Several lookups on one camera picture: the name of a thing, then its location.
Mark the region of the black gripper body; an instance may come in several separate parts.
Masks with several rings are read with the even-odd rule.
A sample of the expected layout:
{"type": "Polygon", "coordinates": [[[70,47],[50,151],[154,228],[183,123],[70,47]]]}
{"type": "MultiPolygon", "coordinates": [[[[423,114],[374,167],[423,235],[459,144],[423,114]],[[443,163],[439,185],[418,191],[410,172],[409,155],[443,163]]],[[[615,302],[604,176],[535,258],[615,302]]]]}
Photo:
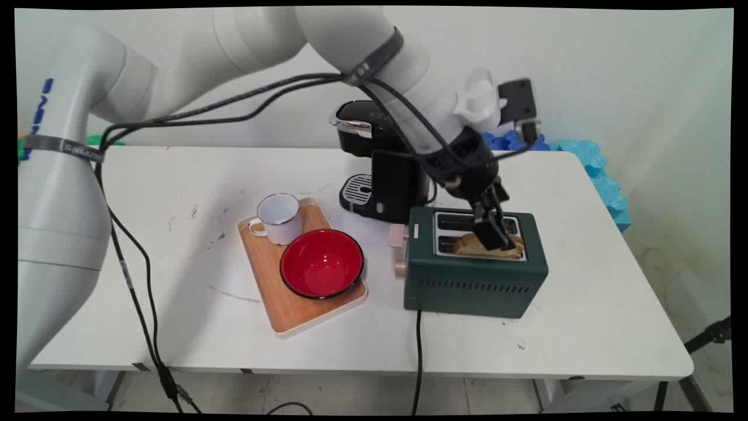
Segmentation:
{"type": "Polygon", "coordinates": [[[449,149],[435,153],[435,170],[447,192],[471,207],[483,195],[496,200],[493,183],[501,183],[498,162],[489,161],[494,155],[483,136],[464,129],[449,144],[449,149]]]}

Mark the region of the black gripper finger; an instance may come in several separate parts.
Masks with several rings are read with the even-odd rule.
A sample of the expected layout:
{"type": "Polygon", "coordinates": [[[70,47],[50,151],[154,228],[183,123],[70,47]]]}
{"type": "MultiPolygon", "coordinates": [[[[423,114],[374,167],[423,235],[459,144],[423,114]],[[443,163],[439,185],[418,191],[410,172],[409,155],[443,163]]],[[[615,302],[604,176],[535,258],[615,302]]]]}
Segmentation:
{"type": "Polygon", "coordinates": [[[507,218],[503,213],[503,209],[501,208],[501,203],[508,200],[508,193],[505,191],[505,189],[503,189],[501,183],[493,183],[493,190],[497,200],[497,216],[502,216],[502,225],[504,227],[504,230],[508,234],[517,235],[519,233],[518,222],[515,218],[507,218]]]}
{"type": "Polygon", "coordinates": [[[500,204],[488,195],[483,195],[473,204],[472,230],[488,251],[507,251],[516,248],[503,224],[500,204]]]}

